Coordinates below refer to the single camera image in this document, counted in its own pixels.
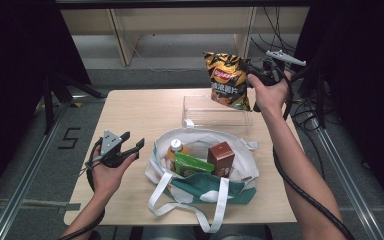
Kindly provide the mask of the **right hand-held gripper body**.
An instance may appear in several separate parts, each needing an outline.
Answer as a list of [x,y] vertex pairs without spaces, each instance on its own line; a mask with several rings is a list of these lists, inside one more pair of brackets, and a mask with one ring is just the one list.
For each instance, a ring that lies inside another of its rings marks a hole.
[[305,66],[306,62],[288,55],[282,50],[267,51],[262,59],[262,66],[256,67],[261,72],[260,81],[266,86],[273,86],[284,78],[285,64]]

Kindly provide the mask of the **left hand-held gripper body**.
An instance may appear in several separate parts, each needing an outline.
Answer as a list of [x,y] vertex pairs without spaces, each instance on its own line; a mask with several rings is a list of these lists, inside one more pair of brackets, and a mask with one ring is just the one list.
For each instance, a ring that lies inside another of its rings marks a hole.
[[98,161],[101,161],[105,166],[110,168],[119,167],[124,160],[128,157],[125,152],[121,151],[121,146],[124,142],[121,142],[120,136],[110,132],[104,131],[102,137],[100,157]]

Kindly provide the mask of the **black yellow chips bag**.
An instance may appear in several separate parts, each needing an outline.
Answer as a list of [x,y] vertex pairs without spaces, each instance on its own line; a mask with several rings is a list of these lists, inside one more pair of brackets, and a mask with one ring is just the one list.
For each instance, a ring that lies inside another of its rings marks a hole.
[[223,106],[250,111],[247,96],[247,74],[240,69],[244,60],[233,54],[204,52],[211,80],[211,99]]

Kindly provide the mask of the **orange drink bottle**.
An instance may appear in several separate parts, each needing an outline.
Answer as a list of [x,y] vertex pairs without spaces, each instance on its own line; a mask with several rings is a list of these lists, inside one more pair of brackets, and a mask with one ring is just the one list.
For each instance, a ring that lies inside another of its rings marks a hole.
[[172,139],[166,154],[166,162],[172,171],[175,170],[175,154],[177,152],[187,154],[188,148],[180,139]]

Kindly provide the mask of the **green snack packet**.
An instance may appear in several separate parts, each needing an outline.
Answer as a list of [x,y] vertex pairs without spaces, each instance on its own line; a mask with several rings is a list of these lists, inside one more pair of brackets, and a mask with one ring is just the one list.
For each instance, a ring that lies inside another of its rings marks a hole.
[[207,163],[198,158],[181,152],[175,153],[174,166],[175,172],[183,177],[187,177],[195,173],[201,172],[212,173],[215,169],[215,166],[213,164]]

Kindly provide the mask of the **clear plastic bin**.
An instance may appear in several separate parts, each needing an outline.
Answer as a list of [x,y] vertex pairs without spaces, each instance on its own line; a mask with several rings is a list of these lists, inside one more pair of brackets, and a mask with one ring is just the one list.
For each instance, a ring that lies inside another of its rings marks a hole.
[[211,100],[207,95],[183,97],[184,127],[249,127],[253,124],[247,111],[236,110]]

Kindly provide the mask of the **white green orange tote bag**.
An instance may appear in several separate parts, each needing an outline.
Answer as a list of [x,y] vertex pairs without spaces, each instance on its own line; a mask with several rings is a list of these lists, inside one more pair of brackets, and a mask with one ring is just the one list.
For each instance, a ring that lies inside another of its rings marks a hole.
[[[187,177],[178,175],[166,162],[172,139],[180,139],[187,146],[188,155],[205,162],[210,147],[227,142],[235,153],[229,177],[203,172]],[[247,204],[256,193],[255,180],[259,171],[252,151],[257,147],[256,142],[209,129],[177,128],[164,133],[154,141],[145,171],[145,175],[156,185],[148,209],[154,215],[162,216],[175,208],[183,208],[195,213],[204,232],[217,232],[222,225],[226,205]]]

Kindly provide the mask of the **brown carton box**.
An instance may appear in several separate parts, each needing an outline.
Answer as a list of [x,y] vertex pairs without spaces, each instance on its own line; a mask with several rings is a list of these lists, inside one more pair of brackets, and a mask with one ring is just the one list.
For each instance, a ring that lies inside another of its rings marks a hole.
[[214,166],[212,173],[228,178],[232,169],[235,153],[227,142],[221,142],[208,149],[207,162]]

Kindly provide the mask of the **person's right hand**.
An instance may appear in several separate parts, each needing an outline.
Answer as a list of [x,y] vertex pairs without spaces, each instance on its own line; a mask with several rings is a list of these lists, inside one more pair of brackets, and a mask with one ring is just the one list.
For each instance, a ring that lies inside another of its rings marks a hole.
[[264,117],[269,115],[282,116],[282,108],[288,94],[288,83],[291,78],[290,72],[284,71],[284,74],[285,77],[273,86],[265,86],[255,75],[248,75],[248,80],[255,90],[256,104]]

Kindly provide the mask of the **person's left hand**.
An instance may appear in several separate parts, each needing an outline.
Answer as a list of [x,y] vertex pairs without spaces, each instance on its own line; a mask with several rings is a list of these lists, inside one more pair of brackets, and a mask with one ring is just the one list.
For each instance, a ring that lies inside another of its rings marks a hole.
[[101,161],[94,161],[92,165],[92,177],[94,184],[93,199],[109,201],[119,189],[123,175],[128,167],[135,161],[136,154],[130,154],[120,166],[110,168]]

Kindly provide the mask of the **black tripod stand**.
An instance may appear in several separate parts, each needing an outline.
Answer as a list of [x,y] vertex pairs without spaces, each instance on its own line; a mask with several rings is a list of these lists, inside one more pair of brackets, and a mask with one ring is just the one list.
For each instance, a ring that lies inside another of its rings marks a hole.
[[93,96],[97,99],[106,98],[101,92],[96,91],[92,87],[80,83],[67,75],[60,72],[49,72],[43,81],[43,99],[45,103],[46,128],[45,133],[48,134],[54,125],[53,98],[55,95],[60,103],[69,103],[73,99],[73,95],[68,89],[68,85]]
[[292,82],[295,82],[299,79],[302,79],[301,86],[298,90],[299,94],[306,98],[311,94],[315,95],[316,98],[316,117],[322,129],[325,129],[325,120],[324,120],[324,79],[321,72],[321,68],[317,63],[309,63],[298,71],[291,79]]

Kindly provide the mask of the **beige wooden desk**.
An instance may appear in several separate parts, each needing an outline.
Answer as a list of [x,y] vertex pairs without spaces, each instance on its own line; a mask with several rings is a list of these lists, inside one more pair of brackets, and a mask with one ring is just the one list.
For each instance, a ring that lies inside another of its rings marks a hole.
[[253,34],[268,34],[275,21],[284,34],[299,34],[307,7],[210,7],[64,10],[73,35],[112,35],[117,56],[128,66],[144,34],[231,34],[236,52],[245,57]]

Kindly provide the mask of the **dark curtain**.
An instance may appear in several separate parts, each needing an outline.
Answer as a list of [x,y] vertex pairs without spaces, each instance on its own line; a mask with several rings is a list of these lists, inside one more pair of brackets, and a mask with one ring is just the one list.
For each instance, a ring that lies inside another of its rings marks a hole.
[[296,56],[316,64],[384,190],[384,0],[310,0]]
[[43,96],[49,71],[90,82],[55,0],[0,0],[0,177]]

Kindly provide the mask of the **aluminium floor rail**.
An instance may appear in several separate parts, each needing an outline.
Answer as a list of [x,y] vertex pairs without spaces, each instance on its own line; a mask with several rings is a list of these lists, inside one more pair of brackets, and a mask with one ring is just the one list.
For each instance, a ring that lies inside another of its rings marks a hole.
[[58,107],[57,113],[54,118],[54,124],[50,127],[48,132],[42,137],[41,142],[36,149],[33,157],[31,158],[27,169],[25,170],[21,180],[13,195],[6,202],[3,211],[0,214],[0,240],[5,240],[18,212],[21,208],[22,202],[28,193],[32,182],[34,181],[39,168],[45,158],[46,153],[50,147],[55,133],[59,128],[61,119],[69,108],[69,103],[61,103]]
[[375,218],[375,215],[372,213],[368,204],[364,200],[327,130],[323,128],[318,129],[317,135],[333,168],[335,169],[335,172],[338,175],[338,178],[353,206],[355,213],[357,214],[366,234],[369,237],[369,240],[384,240],[384,234]]

